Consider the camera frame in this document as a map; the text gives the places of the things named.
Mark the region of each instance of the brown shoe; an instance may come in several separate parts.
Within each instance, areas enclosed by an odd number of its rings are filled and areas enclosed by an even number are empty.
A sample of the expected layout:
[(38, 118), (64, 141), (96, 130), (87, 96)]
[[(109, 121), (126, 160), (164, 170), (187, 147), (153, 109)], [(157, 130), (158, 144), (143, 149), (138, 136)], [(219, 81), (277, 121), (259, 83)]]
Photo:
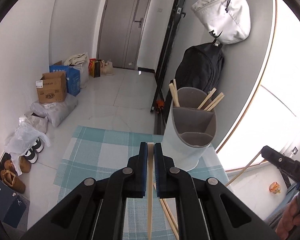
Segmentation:
[(24, 193), (26, 185), (13, 172), (2, 170), (0, 176), (4, 184), (14, 189), (17, 192)]
[[(20, 165), (20, 169), (22, 172), (29, 173), (29, 171), (31, 169), (31, 163), (28, 162), (23, 156), (20, 156), (20, 158), (19, 158), (19, 165)], [(4, 163), (4, 168), (7, 171), (12, 171), (13, 173), (16, 173), (16, 169), (15, 169), (11, 159), (7, 160)]]

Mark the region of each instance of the shoe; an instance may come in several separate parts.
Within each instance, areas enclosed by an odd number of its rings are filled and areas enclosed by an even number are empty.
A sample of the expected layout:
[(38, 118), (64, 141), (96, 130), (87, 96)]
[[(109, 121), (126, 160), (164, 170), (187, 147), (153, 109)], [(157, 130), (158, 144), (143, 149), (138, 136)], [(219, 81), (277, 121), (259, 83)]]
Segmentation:
[(1, 179), (4, 184), (8, 187), (14, 189), (17, 192), (24, 193), (26, 190), (26, 185), (16, 176), (13, 172), (2, 170), (0, 172)]
[(39, 138), (37, 138), (37, 140), (33, 144), (32, 149), (34, 149), (37, 153), (39, 153), (43, 150), (43, 144)]
[(38, 159), (38, 156), (37, 156), (36, 152), (32, 148), (30, 148), (29, 150), (27, 150), (27, 152), (24, 155), (24, 157), (30, 163), (35, 163), (37, 161), (37, 159)]
[[(23, 173), (29, 173), (29, 171), (31, 169), (31, 163), (28, 162), (23, 156), (19, 157), (19, 166)], [(5, 161), (4, 168), (7, 171), (12, 171), (13, 173), (16, 173), (16, 169), (15, 169), (11, 159)]]

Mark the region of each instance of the door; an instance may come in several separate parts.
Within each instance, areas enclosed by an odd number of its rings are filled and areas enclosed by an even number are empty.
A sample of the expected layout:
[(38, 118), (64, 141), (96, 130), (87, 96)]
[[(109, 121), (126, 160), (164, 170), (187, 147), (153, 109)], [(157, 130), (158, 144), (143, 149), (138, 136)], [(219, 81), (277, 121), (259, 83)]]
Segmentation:
[(163, 79), (168, 67), (168, 61), (171, 54), (173, 41), (177, 34), (178, 24), (180, 22), (181, 16), (183, 16), (183, 18), (186, 16), (186, 14), (182, 12), (184, 3), (185, 0), (174, 0), (173, 2), (173, 7), (170, 14), (166, 35), (164, 37), (164, 42), (160, 53), (158, 67), (155, 73), (155, 79), (157, 81), (157, 89), (154, 94), (151, 112), (154, 110), (157, 98), (161, 91)]
[(113, 66), (136, 68), (142, 31), (150, 0), (108, 0), (98, 58)]

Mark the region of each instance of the metal rivet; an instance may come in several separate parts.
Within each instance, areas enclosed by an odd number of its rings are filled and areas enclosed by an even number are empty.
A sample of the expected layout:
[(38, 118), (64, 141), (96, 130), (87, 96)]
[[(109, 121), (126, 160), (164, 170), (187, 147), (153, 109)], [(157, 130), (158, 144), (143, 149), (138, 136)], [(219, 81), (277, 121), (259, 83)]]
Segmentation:
[(177, 167), (171, 167), (169, 171), (173, 174), (177, 174), (179, 173), (180, 169)]
[(84, 180), (84, 184), (85, 184), (86, 186), (91, 186), (91, 185), (94, 184), (94, 179), (92, 179), (92, 178), (87, 178), (87, 179)]
[(132, 173), (132, 169), (129, 168), (129, 167), (125, 167), (125, 168), (122, 170), (122, 172), (123, 172), (124, 174), (131, 174), (131, 173)]
[(214, 186), (218, 184), (218, 180), (216, 178), (209, 178), (208, 183)]

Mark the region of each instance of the white tile floor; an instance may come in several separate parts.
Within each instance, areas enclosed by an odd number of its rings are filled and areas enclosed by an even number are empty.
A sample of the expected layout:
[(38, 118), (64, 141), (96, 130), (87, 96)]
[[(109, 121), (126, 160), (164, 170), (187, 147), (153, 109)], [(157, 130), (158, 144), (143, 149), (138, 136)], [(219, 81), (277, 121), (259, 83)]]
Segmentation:
[(78, 125), (117, 131), (152, 134), (154, 114), (150, 108), (156, 89), (154, 75), (115, 68), (113, 76), (89, 79), (77, 95), (78, 105), (57, 127), (48, 124), (51, 147), (39, 153), (38, 161), (20, 178), (26, 184), (24, 196), (30, 200), (28, 228), (55, 204), (58, 191), (53, 181), (63, 154)]

